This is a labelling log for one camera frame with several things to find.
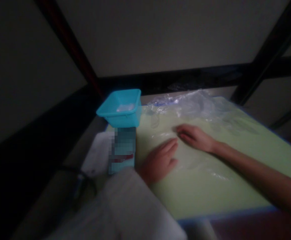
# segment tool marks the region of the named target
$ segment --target light green table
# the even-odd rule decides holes
[[[160,115],[160,124],[151,128],[151,116],[142,114],[137,128],[136,165],[168,138],[176,137],[173,127],[182,123],[199,126],[219,141],[259,160],[291,177],[291,145],[245,114],[241,121],[258,134],[243,131],[239,136],[221,127],[213,131],[202,119],[190,121],[171,115]],[[175,154],[177,167],[152,186],[153,193],[175,219],[231,213],[270,206],[249,182],[212,155],[195,150],[181,140]]]

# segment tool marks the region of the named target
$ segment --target plastic wrap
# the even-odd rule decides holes
[[[171,97],[168,94],[154,98],[143,109],[143,113],[151,116],[151,128],[157,128],[160,124],[160,115],[173,115],[190,121],[201,118],[211,127],[209,134],[215,138],[221,131],[228,131],[233,136],[239,136],[246,131],[253,134],[258,132],[249,123],[258,124],[240,111],[237,106],[224,98],[213,98],[205,90],[198,90],[188,94]],[[176,137],[174,132],[157,132],[152,139],[162,142]],[[176,171],[198,171],[210,174],[219,180],[228,181],[233,172],[222,162],[214,159],[209,154],[200,153],[199,157],[182,158],[179,156],[179,164]]]
[[[224,128],[235,136],[239,136],[242,131],[258,134],[255,129],[242,121],[244,118],[246,120],[249,118],[233,103],[224,98],[213,98],[205,90],[176,97],[171,97],[169,94],[156,97],[147,104],[145,114],[151,115],[152,128],[159,126],[160,114],[174,114],[185,120],[205,119],[215,132],[220,132]]]

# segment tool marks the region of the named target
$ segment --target sleeve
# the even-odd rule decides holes
[[[186,239],[186,234],[133,168],[106,183],[48,239]]]

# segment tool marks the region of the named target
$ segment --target hand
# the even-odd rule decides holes
[[[182,124],[176,127],[179,137],[190,146],[205,152],[212,152],[216,141],[199,127]]]
[[[173,158],[178,148],[178,139],[173,138],[155,148],[137,171],[147,185],[164,178],[178,163]]]

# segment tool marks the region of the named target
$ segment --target blue container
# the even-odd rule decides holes
[[[96,114],[114,128],[138,127],[142,112],[140,96],[140,89],[112,92]]]

